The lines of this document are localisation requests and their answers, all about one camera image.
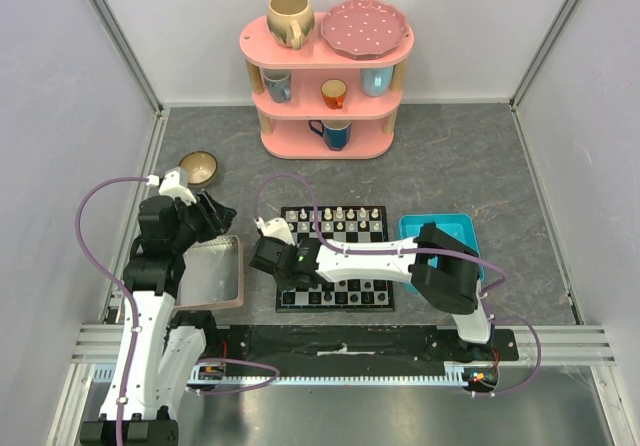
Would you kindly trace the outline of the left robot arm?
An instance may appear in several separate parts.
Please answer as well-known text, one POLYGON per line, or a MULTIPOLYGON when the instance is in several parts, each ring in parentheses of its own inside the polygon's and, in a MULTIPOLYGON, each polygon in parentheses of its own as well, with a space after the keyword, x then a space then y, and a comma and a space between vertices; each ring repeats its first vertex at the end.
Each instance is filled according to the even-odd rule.
POLYGON ((220 344, 211 312, 174 310, 184 255, 226 233, 235 215, 206 191, 140 204, 140 232, 123 271, 129 306, 116 370, 97 419, 80 428, 81 444, 177 444, 177 410, 189 375, 220 344))

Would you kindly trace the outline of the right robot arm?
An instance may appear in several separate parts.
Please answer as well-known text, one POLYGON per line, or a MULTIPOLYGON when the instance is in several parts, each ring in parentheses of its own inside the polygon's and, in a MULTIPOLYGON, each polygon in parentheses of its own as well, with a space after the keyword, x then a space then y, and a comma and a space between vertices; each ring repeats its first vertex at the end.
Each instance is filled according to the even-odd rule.
POLYGON ((480 299, 481 259, 433 222, 414 237, 374 243, 327 239, 318 224, 314 238, 296 240, 282 217, 256 216, 254 225, 258 240, 250 266, 272 276, 279 290, 356 279, 409 283, 432 307, 452 316, 465 357, 481 359, 493 349, 492 326, 480 299))

